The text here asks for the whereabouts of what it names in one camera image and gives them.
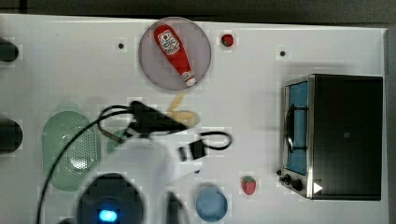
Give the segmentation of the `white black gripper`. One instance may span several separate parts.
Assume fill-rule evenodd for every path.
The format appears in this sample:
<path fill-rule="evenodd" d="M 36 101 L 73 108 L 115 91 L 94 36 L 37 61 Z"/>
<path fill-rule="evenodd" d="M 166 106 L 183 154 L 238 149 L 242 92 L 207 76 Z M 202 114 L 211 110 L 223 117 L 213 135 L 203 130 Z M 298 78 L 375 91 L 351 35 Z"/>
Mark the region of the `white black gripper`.
<path fill-rule="evenodd" d="M 134 116 L 129 128 L 143 136 L 152 133 L 165 133 L 164 143 L 169 153 L 169 172 L 171 181 L 187 175 L 199 173 L 206 156 L 203 139 L 196 133 L 178 133 L 188 127 L 162 112 L 138 101 L 132 101 L 128 111 Z"/>

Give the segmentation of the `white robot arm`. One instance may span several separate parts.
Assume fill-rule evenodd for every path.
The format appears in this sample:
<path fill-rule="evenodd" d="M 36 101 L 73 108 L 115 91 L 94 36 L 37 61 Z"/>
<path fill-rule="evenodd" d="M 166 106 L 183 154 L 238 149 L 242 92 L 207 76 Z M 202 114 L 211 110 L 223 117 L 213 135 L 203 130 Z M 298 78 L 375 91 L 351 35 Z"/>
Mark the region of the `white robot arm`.
<path fill-rule="evenodd" d="M 179 110 L 175 100 L 165 113 L 141 102 L 113 105 L 96 124 L 116 115 L 133 121 L 119 135 L 102 131 L 118 144 L 86 175 L 73 202 L 72 216 L 59 224 L 188 224 L 188 212 L 169 187 L 197 173 L 204 156 L 192 127 L 198 115 Z"/>

